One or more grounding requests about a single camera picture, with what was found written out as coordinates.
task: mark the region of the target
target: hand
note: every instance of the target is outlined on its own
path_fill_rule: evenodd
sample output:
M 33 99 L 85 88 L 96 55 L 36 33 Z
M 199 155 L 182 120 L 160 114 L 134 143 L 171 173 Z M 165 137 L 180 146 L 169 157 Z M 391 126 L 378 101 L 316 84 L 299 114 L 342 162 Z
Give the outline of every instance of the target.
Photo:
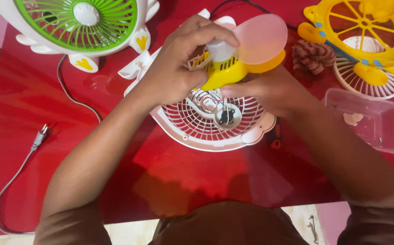
M 192 89 L 207 82 L 205 70 L 190 71 L 187 63 L 199 46 L 213 39 L 225 40 L 234 47 L 239 45 L 231 31 L 210 20 L 198 15 L 187 19 L 168 36 L 149 70 L 132 91 L 147 97 L 153 106 L 183 100 Z
M 320 106 L 282 65 L 254 80 L 224 86 L 222 95 L 228 98 L 253 96 L 265 110 L 288 119 Z

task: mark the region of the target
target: fan hub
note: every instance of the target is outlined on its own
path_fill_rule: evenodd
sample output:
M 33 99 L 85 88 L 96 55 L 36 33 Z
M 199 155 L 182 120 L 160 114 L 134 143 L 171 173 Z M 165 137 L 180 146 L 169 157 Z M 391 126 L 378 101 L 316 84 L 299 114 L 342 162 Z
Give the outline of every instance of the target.
M 100 19 L 97 9 L 85 2 L 75 4 L 73 14 L 79 23 L 86 26 L 95 26 Z

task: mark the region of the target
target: knitted cloth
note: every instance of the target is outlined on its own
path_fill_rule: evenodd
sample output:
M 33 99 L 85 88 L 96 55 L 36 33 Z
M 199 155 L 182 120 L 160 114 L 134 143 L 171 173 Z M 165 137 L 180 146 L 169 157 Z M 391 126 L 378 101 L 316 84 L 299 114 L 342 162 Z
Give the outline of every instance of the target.
M 292 58 L 293 69 L 302 68 L 317 75 L 334 64 L 336 53 L 327 44 L 314 44 L 301 39 L 292 47 Z

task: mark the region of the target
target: black wire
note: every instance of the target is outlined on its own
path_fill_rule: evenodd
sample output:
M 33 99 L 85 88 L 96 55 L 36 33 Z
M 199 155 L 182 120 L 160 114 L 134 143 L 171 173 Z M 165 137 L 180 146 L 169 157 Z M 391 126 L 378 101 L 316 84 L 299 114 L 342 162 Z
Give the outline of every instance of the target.
M 222 2 L 220 5 L 218 5 L 218 6 L 210 13 L 210 15 L 212 16 L 222 5 L 224 5 L 224 4 L 226 4 L 226 3 L 234 2 L 234 1 L 242 1 L 242 2 L 249 3 L 249 4 L 253 5 L 254 7 L 256 7 L 256 8 L 258 8 L 258 9 L 262 10 L 262 11 L 263 11 L 264 13 L 266 13 L 266 14 L 272 14 L 271 12 L 269 12 L 269 11 L 268 11 L 267 9 L 265 9 L 264 7 L 260 6 L 260 5 L 257 4 L 257 3 L 253 3 L 253 2 L 250 1 L 250 0 L 226 0 L 226 1 Z M 292 29 L 292 30 L 297 30 L 297 29 L 298 29 L 298 27 L 295 27 L 295 26 L 292 26 L 292 25 L 289 25 L 289 24 L 286 24 L 286 26 L 289 27 L 289 28 Z

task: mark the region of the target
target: red table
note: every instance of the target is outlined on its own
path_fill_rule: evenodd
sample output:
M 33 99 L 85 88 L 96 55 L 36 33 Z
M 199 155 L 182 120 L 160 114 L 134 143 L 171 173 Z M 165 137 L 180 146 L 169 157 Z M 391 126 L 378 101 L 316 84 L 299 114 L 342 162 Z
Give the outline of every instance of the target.
M 222 0 L 160 0 L 161 8 L 147 23 L 151 52 L 192 14 L 213 10 Z M 318 0 L 255 0 L 287 23 L 305 21 L 302 10 Z M 261 14 L 251 5 L 229 3 L 215 17 L 232 16 L 238 24 Z M 61 55 L 40 55 L 17 43 L 8 26 L 0 57 L 0 190 L 29 152 L 36 132 L 48 123 L 51 135 L 2 199 L 3 222 L 13 230 L 34 231 L 48 182 L 63 158 L 97 126 L 94 114 L 72 103 L 56 78 Z M 290 32 L 284 65 L 292 71 L 290 47 L 298 36 Z M 73 96 L 106 116 L 132 82 L 117 72 L 137 57 L 132 49 L 101 59 L 100 71 L 82 72 L 63 65 Z M 331 69 L 313 77 L 294 74 L 319 99 L 330 87 L 341 87 Z M 266 207 L 338 201 L 340 194 L 312 163 L 303 142 L 282 120 L 283 145 L 270 150 L 266 139 L 254 146 L 224 153 L 185 147 L 170 138 L 148 116 L 106 186 L 101 210 L 106 223 L 181 215 L 211 202 L 238 200 Z M 384 154 L 394 165 L 394 155 Z

